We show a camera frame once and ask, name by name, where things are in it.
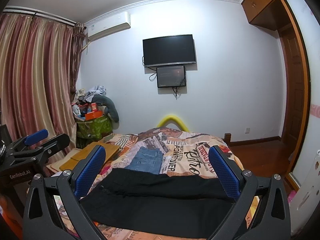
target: bed sheet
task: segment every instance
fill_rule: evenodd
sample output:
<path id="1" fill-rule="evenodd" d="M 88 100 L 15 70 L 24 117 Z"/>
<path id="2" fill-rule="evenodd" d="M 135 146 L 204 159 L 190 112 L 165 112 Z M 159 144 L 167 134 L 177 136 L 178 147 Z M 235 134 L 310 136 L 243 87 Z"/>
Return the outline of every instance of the bed sheet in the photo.
<path id="1" fill-rule="evenodd" d="M 120 149 L 113 159 L 103 166 L 100 174 L 96 177 L 91 190 L 102 179 L 104 179 L 113 168 L 124 168 L 129 165 L 137 151 L 142 146 L 148 149 L 159 148 L 163 152 L 164 157 L 160 173 L 166 173 L 168 176 L 197 174 L 203 178 L 216 178 L 217 175 L 210 165 L 208 159 L 209 148 L 214 145 L 218 145 L 220 149 L 227 155 L 227 157 L 231 160 L 234 160 L 243 170 L 240 160 L 233 155 L 224 141 L 221 138 L 208 134 L 183 132 L 167 127 L 160 127 L 148 130 L 138 135 L 111 134 L 103 138 L 101 142 L 119 145 Z M 55 198 L 63 222 L 70 233 L 76 235 L 76 232 L 64 210 L 60 198 Z M 247 225 L 250 224 L 257 205 L 258 198 L 255 197 L 246 217 Z M 174 209 L 172 210 L 170 207 L 168 207 L 168 213 L 170 212 L 174 212 Z M 113 228 L 99 223 L 96 223 L 96 226 L 108 240 L 183 239 L 128 229 Z"/>

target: tv screen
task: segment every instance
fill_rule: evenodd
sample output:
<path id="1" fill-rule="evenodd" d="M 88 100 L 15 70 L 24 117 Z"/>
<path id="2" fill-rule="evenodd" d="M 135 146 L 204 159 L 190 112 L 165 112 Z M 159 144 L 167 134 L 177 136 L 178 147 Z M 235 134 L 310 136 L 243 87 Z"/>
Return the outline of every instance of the tv screen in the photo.
<path id="1" fill-rule="evenodd" d="M 159 88 L 185 87 L 186 71 L 184 66 L 157 67 L 157 82 Z"/>
<path id="2" fill-rule="evenodd" d="M 144 66 L 196 63 L 192 35 L 177 35 L 143 40 Z"/>

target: blue textured pad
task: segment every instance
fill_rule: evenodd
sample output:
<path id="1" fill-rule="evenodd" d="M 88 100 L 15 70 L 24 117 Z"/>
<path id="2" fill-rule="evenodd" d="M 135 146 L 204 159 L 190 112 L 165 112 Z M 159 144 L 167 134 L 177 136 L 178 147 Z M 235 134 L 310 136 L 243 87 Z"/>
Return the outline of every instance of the blue textured pad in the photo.
<path id="1" fill-rule="evenodd" d="M 227 196 L 237 200 L 240 196 L 239 181 L 214 147 L 209 149 L 209 162 L 216 172 Z"/>
<path id="2" fill-rule="evenodd" d="M 87 195 L 105 160 L 106 151 L 100 146 L 76 180 L 75 196 L 77 199 Z"/>
<path id="3" fill-rule="evenodd" d="M 49 133 L 46 129 L 42 129 L 39 132 L 35 132 L 34 134 L 31 134 L 27 136 L 27 138 L 24 140 L 25 146 L 31 146 L 36 144 L 37 142 L 40 142 L 48 137 Z"/>

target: air conditioner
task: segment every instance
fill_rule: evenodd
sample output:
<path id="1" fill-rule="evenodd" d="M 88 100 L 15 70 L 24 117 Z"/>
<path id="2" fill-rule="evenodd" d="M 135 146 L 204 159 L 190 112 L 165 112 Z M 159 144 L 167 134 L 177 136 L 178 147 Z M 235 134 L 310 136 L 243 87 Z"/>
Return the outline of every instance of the air conditioner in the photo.
<path id="1" fill-rule="evenodd" d="M 128 12 L 122 12 L 90 25 L 88 28 L 88 39 L 94 41 L 101 37 L 130 28 L 130 14 Z"/>

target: metal bolt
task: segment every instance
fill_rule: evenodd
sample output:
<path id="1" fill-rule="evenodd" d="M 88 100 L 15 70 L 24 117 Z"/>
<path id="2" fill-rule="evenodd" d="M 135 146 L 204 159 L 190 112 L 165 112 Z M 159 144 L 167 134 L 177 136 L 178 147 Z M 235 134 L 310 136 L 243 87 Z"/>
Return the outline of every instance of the metal bolt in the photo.
<path id="1" fill-rule="evenodd" d="M 273 177 L 274 177 L 276 180 L 281 180 L 281 177 L 280 177 L 279 174 L 275 174 L 275 175 L 273 175 Z"/>
<path id="2" fill-rule="evenodd" d="M 249 171 L 249 170 L 244 170 L 244 171 L 243 171 L 243 174 L 244 174 L 245 176 L 247 176 L 247 177 L 250 177 L 250 176 L 252 175 L 252 172 Z"/>
<path id="3" fill-rule="evenodd" d="M 34 175 L 33 178 L 34 178 L 34 179 L 40 179 L 40 178 L 41 178 L 41 175 L 38 173 L 38 174 Z"/>
<path id="4" fill-rule="evenodd" d="M 71 170 L 65 170 L 62 174 L 67 177 L 71 174 Z"/>

